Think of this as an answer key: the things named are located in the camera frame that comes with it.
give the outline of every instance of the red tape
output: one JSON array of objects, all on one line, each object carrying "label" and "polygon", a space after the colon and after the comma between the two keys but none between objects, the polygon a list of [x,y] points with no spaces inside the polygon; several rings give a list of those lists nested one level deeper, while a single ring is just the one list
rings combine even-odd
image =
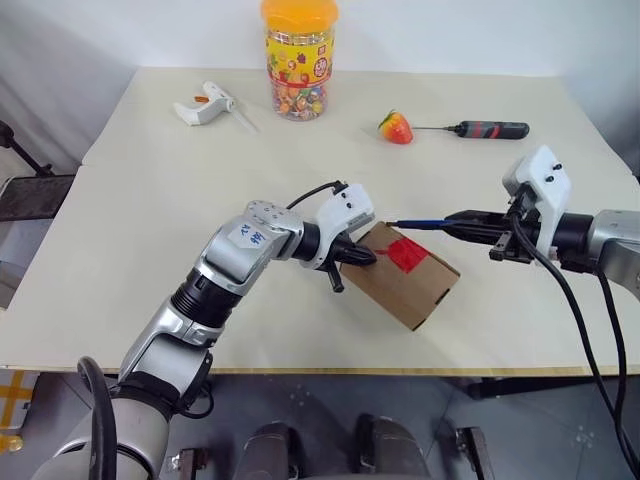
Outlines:
[{"label": "red tape", "polygon": [[376,250],[380,255],[388,255],[404,273],[411,273],[422,260],[431,253],[410,238],[403,237],[389,245],[388,250]]}]

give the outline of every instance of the table edge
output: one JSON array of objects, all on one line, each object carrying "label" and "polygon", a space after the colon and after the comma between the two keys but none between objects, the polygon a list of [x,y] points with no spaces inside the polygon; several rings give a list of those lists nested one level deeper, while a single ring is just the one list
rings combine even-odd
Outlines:
[{"label": "table edge", "polygon": [[[22,365],[2,365],[7,370],[24,370],[37,372],[75,372],[75,367],[38,367]],[[615,365],[599,366],[602,375],[617,375]],[[105,368],[105,374],[117,374],[118,368]],[[630,375],[640,374],[640,365],[628,365]],[[246,368],[219,367],[212,368],[216,375],[412,375],[438,377],[579,377],[590,376],[588,367],[531,367],[531,368]]]}]

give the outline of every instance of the white glue gun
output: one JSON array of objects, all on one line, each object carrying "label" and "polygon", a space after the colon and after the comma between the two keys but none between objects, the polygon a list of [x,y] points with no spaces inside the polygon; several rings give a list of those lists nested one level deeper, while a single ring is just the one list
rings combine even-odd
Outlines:
[{"label": "white glue gun", "polygon": [[221,112],[231,113],[251,133],[257,133],[256,127],[236,107],[236,102],[229,94],[211,81],[202,84],[202,89],[209,101],[197,108],[185,107],[174,103],[173,108],[187,125],[204,125],[216,118]]}]

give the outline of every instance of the strawberry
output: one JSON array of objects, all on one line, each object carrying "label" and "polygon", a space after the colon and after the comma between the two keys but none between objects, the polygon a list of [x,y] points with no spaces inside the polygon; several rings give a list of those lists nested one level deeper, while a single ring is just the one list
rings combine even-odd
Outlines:
[{"label": "strawberry", "polygon": [[395,110],[391,110],[384,120],[380,122],[378,130],[380,130],[384,138],[393,143],[406,144],[411,143],[411,140],[413,140],[413,132],[409,122],[401,113]]}]

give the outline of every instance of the red and black screwdriver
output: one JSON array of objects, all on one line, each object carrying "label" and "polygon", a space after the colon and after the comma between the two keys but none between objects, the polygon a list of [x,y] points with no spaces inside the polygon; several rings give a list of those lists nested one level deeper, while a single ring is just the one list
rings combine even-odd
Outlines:
[{"label": "red and black screwdriver", "polygon": [[447,130],[464,138],[501,138],[520,140],[529,134],[529,125],[524,122],[483,122],[465,120],[450,127],[414,127],[414,130]]}]

